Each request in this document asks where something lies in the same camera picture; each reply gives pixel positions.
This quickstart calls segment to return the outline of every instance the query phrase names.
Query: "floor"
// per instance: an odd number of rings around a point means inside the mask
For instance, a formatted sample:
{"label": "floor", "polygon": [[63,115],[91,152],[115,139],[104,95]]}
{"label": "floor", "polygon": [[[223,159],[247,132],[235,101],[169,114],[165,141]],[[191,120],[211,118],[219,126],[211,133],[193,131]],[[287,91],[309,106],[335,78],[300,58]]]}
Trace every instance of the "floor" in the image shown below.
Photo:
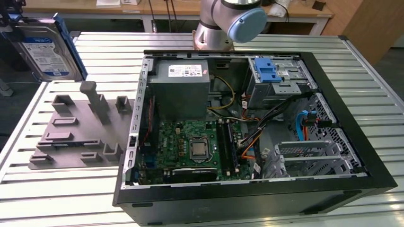
{"label": "floor", "polygon": [[[65,21],[71,31],[120,31],[120,32],[141,32],[143,24],[137,20],[88,20],[83,23],[80,20],[69,19]],[[195,21],[179,21],[179,29],[181,32],[191,32],[195,27]],[[167,21],[157,23],[160,32],[168,32]],[[31,72],[24,71],[25,65],[19,60],[19,54],[12,47],[0,40],[0,79],[8,83],[13,89],[11,97],[0,96],[0,150],[7,142],[7,135],[12,130],[23,116],[25,108],[31,102],[33,94],[39,88]],[[404,48],[392,48],[385,54],[375,69],[404,99]]]}

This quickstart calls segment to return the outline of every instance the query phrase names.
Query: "green motherboard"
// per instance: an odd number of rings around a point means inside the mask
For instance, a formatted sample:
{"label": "green motherboard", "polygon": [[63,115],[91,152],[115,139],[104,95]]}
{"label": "green motherboard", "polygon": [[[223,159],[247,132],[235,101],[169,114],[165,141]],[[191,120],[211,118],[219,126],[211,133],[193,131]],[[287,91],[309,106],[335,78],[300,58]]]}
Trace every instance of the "green motherboard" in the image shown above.
{"label": "green motherboard", "polygon": [[[237,141],[241,139],[239,122],[231,123],[231,129]],[[217,142],[215,121],[160,122],[156,168],[209,167],[217,169],[217,181],[249,179],[247,162],[240,163],[236,174],[223,174]]]}

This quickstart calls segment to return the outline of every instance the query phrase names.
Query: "blue drive bay latch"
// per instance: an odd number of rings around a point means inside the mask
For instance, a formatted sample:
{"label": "blue drive bay latch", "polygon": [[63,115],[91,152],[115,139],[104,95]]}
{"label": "blue drive bay latch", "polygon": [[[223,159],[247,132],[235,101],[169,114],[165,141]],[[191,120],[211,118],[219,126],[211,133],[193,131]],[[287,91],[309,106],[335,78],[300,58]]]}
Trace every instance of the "blue drive bay latch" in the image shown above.
{"label": "blue drive bay latch", "polygon": [[283,79],[276,74],[276,65],[269,58],[255,58],[255,68],[261,83],[280,83]]}

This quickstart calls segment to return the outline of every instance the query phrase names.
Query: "metal table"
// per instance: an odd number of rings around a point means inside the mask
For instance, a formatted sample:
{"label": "metal table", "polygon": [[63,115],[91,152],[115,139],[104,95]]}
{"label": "metal table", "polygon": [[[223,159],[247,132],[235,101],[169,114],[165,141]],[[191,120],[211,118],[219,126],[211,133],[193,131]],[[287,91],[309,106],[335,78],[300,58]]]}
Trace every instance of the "metal table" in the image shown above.
{"label": "metal table", "polygon": [[[76,38],[88,80],[105,98],[135,98],[144,49],[192,49],[191,34],[88,33]],[[348,41],[336,36],[261,35],[236,50],[313,52],[399,187],[328,214],[211,222],[191,226],[403,226],[404,103]],[[43,83],[0,154],[0,222],[7,226],[133,226],[112,207],[117,167],[29,170],[55,95],[85,99],[79,83]]]}

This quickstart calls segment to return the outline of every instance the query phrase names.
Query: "yellow cable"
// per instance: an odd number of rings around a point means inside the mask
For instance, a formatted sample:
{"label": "yellow cable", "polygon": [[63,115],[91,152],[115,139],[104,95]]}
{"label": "yellow cable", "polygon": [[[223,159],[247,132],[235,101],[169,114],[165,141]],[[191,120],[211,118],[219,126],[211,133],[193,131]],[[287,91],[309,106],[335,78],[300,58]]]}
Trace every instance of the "yellow cable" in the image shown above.
{"label": "yellow cable", "polygon": [[229,107],[229,106],[233,104],[235,99],[236,99],[235,91],[233,91],[233,89],[232,89],[232,86],[228,84],[228,82],[227,82],[220,76],[215,76],[215,77],[216,77],[217,79],[220,79],[221,82],[224,82],[225,85],[228,86],[228,88],[231,89],[231,91],[232,91],[232,101],[229,102],[229,104],[227,104],[227,105],[224,105],[224,106],[208,107],[209,110],[220,110],[220,109],[224,109],[224,108]]}

